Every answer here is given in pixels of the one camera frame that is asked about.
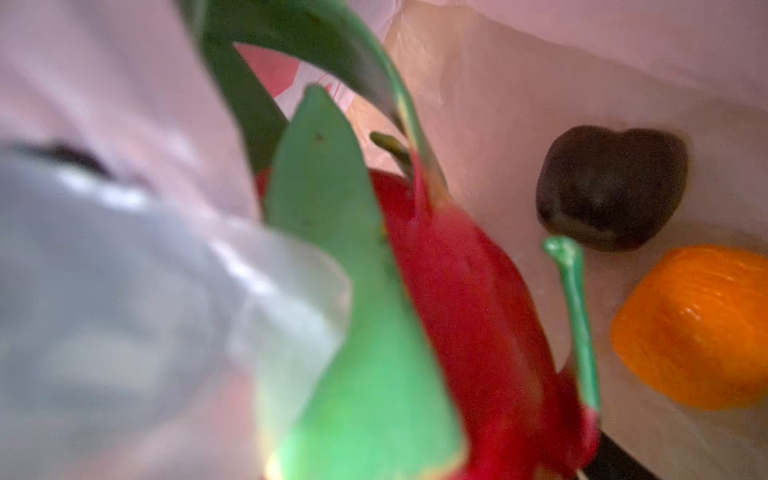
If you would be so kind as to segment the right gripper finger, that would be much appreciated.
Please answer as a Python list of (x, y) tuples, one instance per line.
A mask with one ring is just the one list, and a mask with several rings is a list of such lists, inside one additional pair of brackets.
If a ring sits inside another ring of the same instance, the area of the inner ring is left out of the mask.
[(655, 474), (604, 432), (600, 432), (595, 457), (581, 472), (591, 480), (658, 480)]

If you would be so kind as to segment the orange fake orange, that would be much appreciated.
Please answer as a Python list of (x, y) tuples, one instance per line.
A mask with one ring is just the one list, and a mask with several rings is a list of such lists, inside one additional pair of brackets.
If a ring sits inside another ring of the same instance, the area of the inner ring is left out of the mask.
[(755, 404), (767, 393), (767, 258), (719, 245), (668, 251), (611, 326), (645, 384), (693, 408)]

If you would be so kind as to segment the pink printed plastic bag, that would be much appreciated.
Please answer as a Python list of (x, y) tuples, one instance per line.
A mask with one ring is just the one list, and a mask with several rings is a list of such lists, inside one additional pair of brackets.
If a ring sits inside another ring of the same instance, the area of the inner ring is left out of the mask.
[[(767, 407), (698, 412), (616, 358), (611, 314), (666, 248), (767, 249), (767, 116), (465, 9), (390, 40), (449, 186), (528, 283), (557, 363), (565, 306), (539, 243), (548, 143), (589, 121), (689, 142), (680, 209), (636, 253), (587, 257), (611, 439), (661, 479), (763, 479)], [(1, 5), (1, 475), (245, 479), (263, 441), (204, 422), (240, 373), (294, 419), (341, 334), (345, 279), (258, 223), (233, 118), (168, 1)]]

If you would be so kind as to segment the dark round fake mangosteen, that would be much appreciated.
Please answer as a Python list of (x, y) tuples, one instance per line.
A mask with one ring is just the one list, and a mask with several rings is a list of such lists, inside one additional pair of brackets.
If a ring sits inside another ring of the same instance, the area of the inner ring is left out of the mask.
[(686, 143), (671, 132), (573, 127), (546, 153), (535, 192), (538, 220), (595, 250), (636, 250), (677, 210), (688, 166)]

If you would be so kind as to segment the red fake dragon fruit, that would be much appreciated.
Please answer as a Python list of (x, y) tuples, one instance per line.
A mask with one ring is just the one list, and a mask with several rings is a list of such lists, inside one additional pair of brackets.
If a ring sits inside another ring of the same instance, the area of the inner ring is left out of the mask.
[(287, 121), (238, 52), (263, 47), (339, 79), (385, 114), (403, 141), (374, 134), (400, 173), (373, 171), (388, 238), (446, 374), (469, 440), (464, 479), (570, 477), (600, 443), (597, 368), (583, 295), (583, 255), (546, 239), (560, 270), (571, 353), (557, 369), (513, 261), (449, 194), (412, 96), (372, 30), (343, 1), (183, 1), (184, 20), (234, 114), (260, 187)]

